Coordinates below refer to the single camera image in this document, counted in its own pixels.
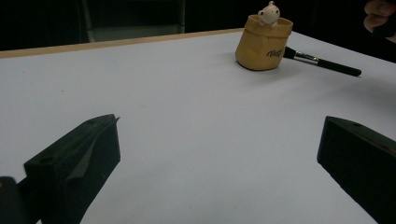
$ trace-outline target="human hand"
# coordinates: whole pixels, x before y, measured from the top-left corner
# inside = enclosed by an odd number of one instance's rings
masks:
[[[385,24],[389,16],[396,12],[396,4],[385,0],[370,0],[364,11],[367,13],[363,22],[364,27],[372,33],[375,27]],[[396,34],[387,39],[396,43]]]

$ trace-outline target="brush handle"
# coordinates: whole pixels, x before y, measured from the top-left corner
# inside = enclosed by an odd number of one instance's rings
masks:
[[[361,70],[359,69],[341,65],[339,63],[332,63],[322,59],[318,60],[317,66],[332,69],[333,71],[345,73],[353,77],[358,77],[361,74]]]

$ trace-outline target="toy bear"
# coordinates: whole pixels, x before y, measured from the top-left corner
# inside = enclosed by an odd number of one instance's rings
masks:
[[[277,27],[277,19],[279,19],[280,11],[277,6],[275,6],[274,1],[270,1],[268,6],[259,11],[259,24],[260,25],[270,25],[272,29]]]

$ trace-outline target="white tabletop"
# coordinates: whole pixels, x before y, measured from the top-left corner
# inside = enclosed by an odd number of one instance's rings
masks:
[[[375,223],[317,163],[326,116],[396,139],[396,66],[292,33],[362,70],[242,68],[241,33],[0,59],[0,175],[87,119],[118,122],[121,162],[82,223]]]

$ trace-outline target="makeup brush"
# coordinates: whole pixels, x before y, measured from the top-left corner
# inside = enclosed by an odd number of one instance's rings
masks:
[[[296,59],[296,58],[307,59],[311,62],[316,63],[316,65],[319,67],[328,68],[333,71],[351,75],[353,77],[358,77],[361,74],[361,70],[359,70],[359,69],[341,65],[339,63],[332,63],[332,62],[329,62],[326,60],[322,60],[320,58],[311,56],[309,54],[301,53],[301,52],[291,49],[289,47],[285,48],[285,54],[283,55],[283,57],[289,58],[289,59]]]

